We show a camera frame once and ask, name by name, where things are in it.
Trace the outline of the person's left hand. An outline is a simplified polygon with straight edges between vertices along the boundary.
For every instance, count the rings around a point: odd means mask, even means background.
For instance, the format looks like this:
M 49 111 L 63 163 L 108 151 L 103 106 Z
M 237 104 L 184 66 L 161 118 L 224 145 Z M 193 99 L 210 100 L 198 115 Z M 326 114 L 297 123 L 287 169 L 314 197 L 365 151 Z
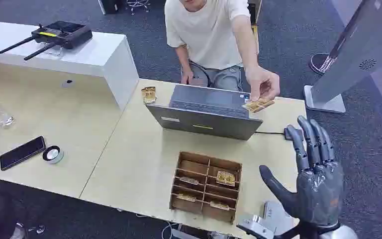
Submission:
M 255 102 L 260 98 L 272 101 L 280 94 L 279 75 L 260 66 L 245 68 L 247 82 L 250 85 L 250 99 Z

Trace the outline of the person's right hand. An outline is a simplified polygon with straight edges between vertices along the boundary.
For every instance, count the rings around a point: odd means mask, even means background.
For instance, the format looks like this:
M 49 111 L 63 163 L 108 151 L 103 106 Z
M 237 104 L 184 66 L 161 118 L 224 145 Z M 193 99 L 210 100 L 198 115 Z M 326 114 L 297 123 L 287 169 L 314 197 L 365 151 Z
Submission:
M 190 68 L 182 68 L 181 83 L 185 85 L 191 84 L 193 80 L 193 71 Z

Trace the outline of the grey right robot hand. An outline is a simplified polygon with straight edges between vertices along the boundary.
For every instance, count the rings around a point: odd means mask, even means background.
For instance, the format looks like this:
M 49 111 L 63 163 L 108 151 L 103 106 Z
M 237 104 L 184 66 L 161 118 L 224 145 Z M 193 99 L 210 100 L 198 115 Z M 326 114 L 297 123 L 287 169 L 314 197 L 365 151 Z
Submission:
M 327 131 L 314 119 L 298 116 L 303 131 L 287 126 L 297 165 L 296 192 L 286 189 L 265 165 L 260 165 L 262 180 L 292 217 L 320 227 L 339 222 L 343 195 L 343 167 L 335 157 Z

